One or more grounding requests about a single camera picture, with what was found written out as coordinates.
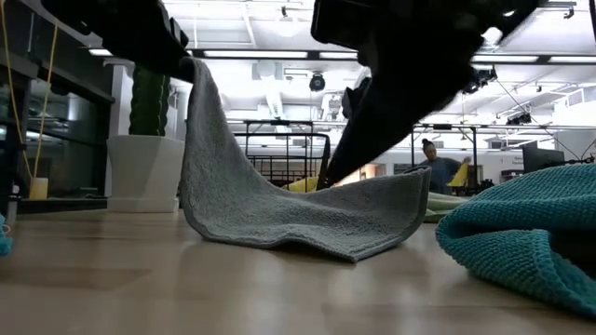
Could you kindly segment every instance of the floor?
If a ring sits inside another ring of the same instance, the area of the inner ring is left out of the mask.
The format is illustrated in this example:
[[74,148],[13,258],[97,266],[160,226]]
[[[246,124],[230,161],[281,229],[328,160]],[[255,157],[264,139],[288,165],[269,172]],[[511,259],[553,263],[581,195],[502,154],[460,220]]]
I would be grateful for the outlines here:
[[15,252],[0,259],[10,335],[596,334],[471,277],[431,224],[358,265],[205,243],[182,213],[22,216],[11,235]]

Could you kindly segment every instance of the white planter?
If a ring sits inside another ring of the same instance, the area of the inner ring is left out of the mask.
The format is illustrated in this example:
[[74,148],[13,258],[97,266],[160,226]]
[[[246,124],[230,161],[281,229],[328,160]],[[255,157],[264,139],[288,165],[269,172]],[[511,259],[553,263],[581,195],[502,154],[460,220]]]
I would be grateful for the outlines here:
[[108,210],[171,213],[178,210],[184,142],[158,136],[124,135],[107,141],[112,166]]

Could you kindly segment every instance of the teal towel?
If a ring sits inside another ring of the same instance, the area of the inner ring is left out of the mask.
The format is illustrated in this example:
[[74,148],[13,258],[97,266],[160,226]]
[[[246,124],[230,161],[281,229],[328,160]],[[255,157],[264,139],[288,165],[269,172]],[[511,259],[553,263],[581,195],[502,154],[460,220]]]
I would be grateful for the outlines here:
[[596,318],[596,165],[492,187],[443,218],[437,240],[480,278]]
[[4,223],[4,217],[0,214],[0,256],[9,254],[12,247],[12,238],[8,238],[4,233]]

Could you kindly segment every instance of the ceiling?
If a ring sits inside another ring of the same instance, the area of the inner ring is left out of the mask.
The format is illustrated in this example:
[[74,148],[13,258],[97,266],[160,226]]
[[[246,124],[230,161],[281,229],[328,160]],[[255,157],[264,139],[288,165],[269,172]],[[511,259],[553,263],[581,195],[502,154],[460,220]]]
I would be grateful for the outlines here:
[[[47,17],[39,0],[22,1]],[[322,45],[310,36],[314,0],[163,2],[169,14],[188,35],[191,48],[344,50],[341,47]],[[287,8],[286,19],[282,19],[282,6]],[[495,52],[596,55],[588,1],[577,0],[575,15],[569,20],[563,18],[567,13],[567,8],[538,9]],[[88,47],[101,47],[101,39],[97,36],[69,33]],[[255,78],[253,67],[257,62],[206,60],[227,110],[257,111],[259,104],[271,104],[271,98],[267,99],[267,93],[271,89],[277,92],[284,105],[320,107],[326,93],[354,86],[362,73],[362,67],[354,61],[278,62],[282,71],[299,69],[309,73],[321,72],[327,82],[326,88],[323,92],[311,93],[308,88],[309,77],[287,80],[287,76],[284,76],[284,80],[280,80],[272,88],[266,81]],[[496,115],[515,108],[518,103],[528,102],[537,113],[547,114],[552,110],[552,103],[564,97],[564,94],[579,87],[596,85],[595,66],[498,65],[495,69],[500,84],[493,82],[471,96],[458,96],[443,111],[431,115],[429,122],[459,122],[464,119],[468,122],[473,120],[476,123],[490,123]],[[189,88],[182,82],[175,84],[179,89]]]

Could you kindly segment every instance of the person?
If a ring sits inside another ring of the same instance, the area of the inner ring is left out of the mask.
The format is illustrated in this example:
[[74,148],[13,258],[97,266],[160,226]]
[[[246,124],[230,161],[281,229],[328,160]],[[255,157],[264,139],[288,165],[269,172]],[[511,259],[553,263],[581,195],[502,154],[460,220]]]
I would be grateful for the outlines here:
[[430,192],[451,194],[451,187],[447,186],[447,184],[454,178],[455,173],[462,166],[462,163],[470,162],[470,157],[466,157],[462,163],[451,158],[438,157],[435,144],[427,139],[422,140],[422,151],[425,153],[427,160],[418,166],[432,168]]

